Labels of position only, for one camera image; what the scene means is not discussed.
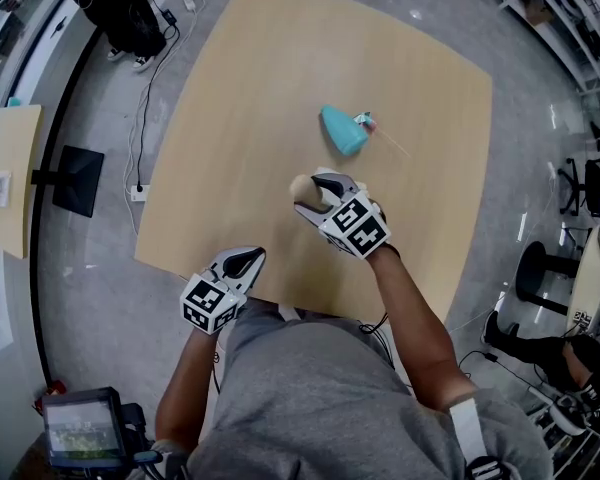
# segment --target shoe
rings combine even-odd
[[[593,136],[596,139],[600,139],[600,128],[598,128],[595,123],[589,122],[589,126],[591,127],[591,131],[593,132]]]
[[[155,55],[153,57],[138,57],[133,63],[131,69],[133,69],[136,73],[142,73],[145,69],[151,66],[151,64],[153,64],[154,60],[156,60]]]
[[[496,336],[500,334],[500,328],[498,327],[498,312],[492,311],[484,321],[484,327],[482,328],[482,335],[480,341],[483,345],[490,345]]]
[[[111,48],[109,53],[107,53],[107,60],[110,62],[115,62],[118,59],[121,59],[127,54],[124,50],[118,50],[117,48]]]

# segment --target white wall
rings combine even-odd
[[[20,290],[14,289],[28,283],[23,276],[28,268],[21,261],[0,251],[0,480],[9,477],[44,430],[42,417],[31,407],[45,383],[28,323],[30,309],[29,314],[24,311],[30,306],[17,300]]]
[[[33,399],[23,385],[17,346],[0,351],[0,480],[9,478],[22,455],[44,431],[42,417],[31,407]]]

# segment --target concrete floor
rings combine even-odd
[[[188,44],[154,83],[143,182],[151,176],[186,76],[229,0],[206,1]],[[557,168],[573,155],[582,161],[586,148],[593,147],[586,143],[590,137],[575,84],[532,31],[509,12],[497,11],[496,0],[357,1],[426,32],[493,77],[493,124],[482,204],[446,321],[458,359],[482,348],[478,339],[482,323],[501,292],[506,294],[501,320],[520,321],[520,336],[562,334],[564,317],[522,303],[508,289],[526,243],[541,240],[550,252],[571,254],[569,247],[558,244],[563,221],[558,205],[564,187],[556,184],[551,195],[548,163]],[[166,0],[166,5],[187,30],[192,15],[182,0]],[[57,153],[63,143],[105,153],[94,216],[86,219],[52,206],[47,191],[38,263],[41,318],[53,376],[73,390],[114,386],[123,400],[144,407],[152,429],[157,404],[190,328],[176,311],[184,281],[133,260],[136,237],[123,199],[127,137],[138,95],[152,70],[133,74],[130,57],[108,63],[107,49],[103,38],[74,92],[57,147]],[[142,206],[133,211],[139,222]],[[526,223],[518,240],[523,214]],[[591,222],[588,216],[567,220],[581,226]],[[566,302],[569,289],[568,282],[550,279],[544,291]],[[537,381],[530,368],[506,357],[502,360]],[[525,406],[533,403],[524,384],[477,354],[463,369],[479,386],[496,386]]]

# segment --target wooden table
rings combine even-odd
[[[595,322],[599,308],[600,225],[593,228],[580,259],[567,310],[567,330],[573,329],[571,334],[574,334],[580,329],[588,329]]]
[[[371,111],[382,131],[343,157],[324,104]],[[151,180],[136,259],[189,277],[261,245],[253,295],[375,320],[366,262],[293,210],[292,179],[332,168],[365,182],[392,243],[441,320],[469,251],[485,176],[491,79],[422,32],[351,0],[231,0],[180,96]]]
[[[27,256],[29,200],[34,148],[42,107],[0,108],[0,171],[9,171],[9,204],[0,208],[0,248],[16,258]]]

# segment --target small screen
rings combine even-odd
[[[107,459],[121,456],[108,402],[45,407],[52,457]]]

